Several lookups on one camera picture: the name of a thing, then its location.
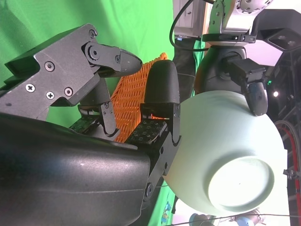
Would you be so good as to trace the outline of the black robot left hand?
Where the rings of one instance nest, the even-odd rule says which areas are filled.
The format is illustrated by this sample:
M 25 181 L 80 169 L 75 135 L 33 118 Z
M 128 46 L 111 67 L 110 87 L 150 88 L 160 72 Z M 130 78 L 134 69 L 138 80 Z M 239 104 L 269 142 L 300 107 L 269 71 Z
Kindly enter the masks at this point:
M 196 94 L 225 90 L 243 95 L 251 113 L 268 111 L 266 68 L 246 57 L 244 47 L 211 46 L 197 70 Z

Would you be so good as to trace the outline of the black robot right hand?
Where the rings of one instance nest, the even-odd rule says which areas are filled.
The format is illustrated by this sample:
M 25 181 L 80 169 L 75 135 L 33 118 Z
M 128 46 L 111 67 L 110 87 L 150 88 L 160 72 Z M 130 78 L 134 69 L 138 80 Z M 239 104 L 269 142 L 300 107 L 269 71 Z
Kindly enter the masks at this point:
M 127 226 L 168 174 L 181 142 L 174 63 L 152 65 L 141 121 L 117 142 L 105 78 L 134 74 L 142 61 L 96 36 L 86 24 L 6 64 L 13 76 L 0 90 L 3 226 Z

